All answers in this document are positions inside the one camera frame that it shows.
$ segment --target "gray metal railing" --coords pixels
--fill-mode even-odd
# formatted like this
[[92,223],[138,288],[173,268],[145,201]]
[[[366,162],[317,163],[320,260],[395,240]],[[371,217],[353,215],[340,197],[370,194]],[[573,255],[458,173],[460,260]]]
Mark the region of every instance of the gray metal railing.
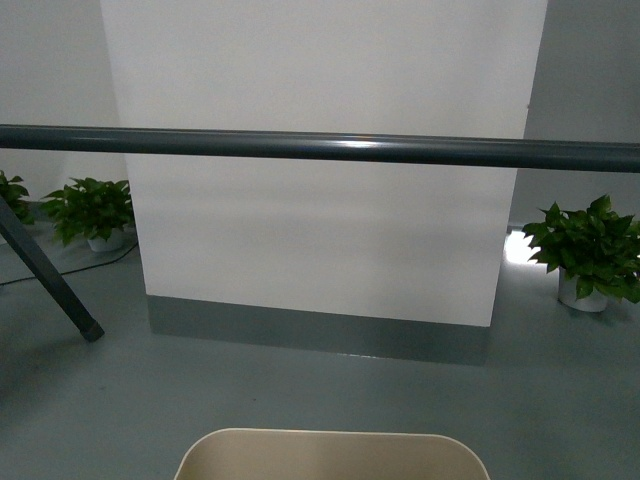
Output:
[[[0,148],[640,173],[640,144],[0,125]],[[0,234],[88,341],[104,331],[0,197]]]

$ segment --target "handrail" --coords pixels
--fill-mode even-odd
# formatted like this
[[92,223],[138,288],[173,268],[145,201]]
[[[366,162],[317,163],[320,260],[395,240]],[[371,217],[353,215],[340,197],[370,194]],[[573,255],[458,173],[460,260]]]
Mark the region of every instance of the handrail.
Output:
[[0,125],[0,148],[640,173],[640,144]]

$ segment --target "gray floor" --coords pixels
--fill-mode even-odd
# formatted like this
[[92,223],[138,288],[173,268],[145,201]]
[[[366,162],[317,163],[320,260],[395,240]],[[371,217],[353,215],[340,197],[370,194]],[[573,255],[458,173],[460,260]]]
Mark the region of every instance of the gray floor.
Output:
[[493,480],[636,480],[640,310],[570,311],[556,279],[503,262],[481,367],[153,335],[137,250],[67,277],[95,344],[37,282],[8,285],[0,478],[169,479],[202,435],[258,427],[443,434]]

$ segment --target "chair backrest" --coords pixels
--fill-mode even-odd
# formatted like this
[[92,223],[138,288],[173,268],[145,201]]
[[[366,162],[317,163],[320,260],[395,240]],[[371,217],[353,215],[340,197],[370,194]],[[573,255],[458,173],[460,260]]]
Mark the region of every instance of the chair backrest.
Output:
[[440,435],[229,429],[185,455],[176,480],[487,480],[468,447]]

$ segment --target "potted plant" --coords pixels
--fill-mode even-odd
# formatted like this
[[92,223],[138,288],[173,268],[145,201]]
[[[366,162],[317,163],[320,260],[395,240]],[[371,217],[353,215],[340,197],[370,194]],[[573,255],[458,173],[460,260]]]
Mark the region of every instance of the potted plant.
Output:
[[125,225],[133,223],[129,182],[72,178],[72,185],[49,193],[42,210],[54,221],[54,238],[68,245],[82,235],[94,252],[122,246]]
[[[9,208],[15,213],[16,217],[25,225],[33,225],[35,219],[29,210],[29,204],[23,200],[29,196],[29,191],[20,185],[24,180],[15,176],[8,179],[3,170],[0,170],[0,197],[4,198]],[[0,235],[0,243],[6,243],[6,240]]]
[[547,273],[560,268],[559,300],[578,310],[606,308],[607,298],[640,302],[640,222],[611,210],[609,195],[587,210],[561,210],[554,202],[544,222],[524,226],[531,256],[547,264]]

